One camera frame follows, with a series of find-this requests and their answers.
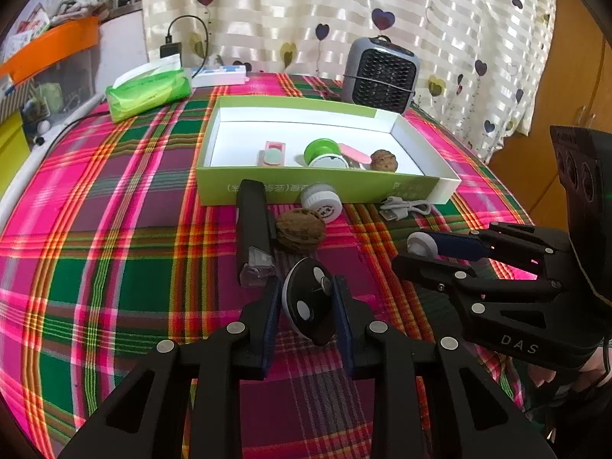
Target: black and white round object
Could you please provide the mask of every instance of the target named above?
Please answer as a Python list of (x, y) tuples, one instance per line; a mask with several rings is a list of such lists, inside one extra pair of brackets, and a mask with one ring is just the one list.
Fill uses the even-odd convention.
[(331, 294), (331, 274), (309, 257), (293, 266), (283, 285), (283, 309), (291, 327), (315, 345), (325, 345), (335, 333)]

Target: green box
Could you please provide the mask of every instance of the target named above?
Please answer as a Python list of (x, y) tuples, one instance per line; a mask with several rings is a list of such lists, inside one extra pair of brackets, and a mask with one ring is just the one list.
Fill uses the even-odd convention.
[[(320, 137), (368, 154), (388, 149), (397, 157), (398, 172), (309, 168), (302, 153)], [(283, 167), (257, 166), (266, 141), (285, 143)], [(446, 203), (461, 182), (400, 114), (285, 96), (219, 97), (206, 126), (196, 177), (203, 205), (235, 205), (243, 179), (261, 181), (268, 203), (297, 202), (304, 188), (321, 182), (332, 185), (344, 203), (380, 202), (390, 195)]]

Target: yellow box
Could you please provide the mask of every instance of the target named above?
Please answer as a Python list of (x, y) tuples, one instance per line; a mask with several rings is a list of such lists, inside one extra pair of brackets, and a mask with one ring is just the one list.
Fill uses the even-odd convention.
[(19, 110), (0, 125), (0, 198), (30, 154), (22, 125)]

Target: table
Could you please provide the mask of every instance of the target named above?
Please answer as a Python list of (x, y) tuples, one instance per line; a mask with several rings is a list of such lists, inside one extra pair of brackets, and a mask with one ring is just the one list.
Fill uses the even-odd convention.
[[(252, 74), (246, 85), (200, 89), (188, 101), (118, 125), (108, 116), (81, 122), (43, 162), (0, 237), (0, 392), (46, 457), (56, 457), (157, 342), (208, 336), (255, 298), (235, 279), (234, 208), (203, 207), (197, 196), (195, 161), (216, 98), (331, 99), (340, 86)], [(433, 341), (458, 336), (460, 326), (444, 294), (401, 282), (391, 271), (408, 235), (529, 219), (487, 167), (424, 112), (411, 109), (406, 118), (460, 175), (457, 193), (430, 216), (395, 223), (384, 222), (373, 204), (345, 205), (314, 256), (346, 275), (353, 296), (378, 319)], [(280, 257), (285, 271), (296, 260)], [(526, 277), (488, 260), (478, 267), (501, 278)], [(470, 349), (524, 405), (509, 359)], [(241, 385), (241, 409), (246, 459), (368, 456), (373, 382), (347, 380), (333, 345), (314, 347), (286, 321), (269, 378)]]

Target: white curtain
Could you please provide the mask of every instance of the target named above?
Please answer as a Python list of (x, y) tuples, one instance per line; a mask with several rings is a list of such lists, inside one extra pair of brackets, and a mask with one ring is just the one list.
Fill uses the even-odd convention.
[[(253, 71), (342, 79), (351, 42), (384, 34), (421, 60), (415, 102), (482, 160), (527, 134), (549, 53), (556, 0), (143, 0), (151, 58), (168, 24), (204, 19), (210, 54)], [(195, 19), (173, 27), (201, 61)]]

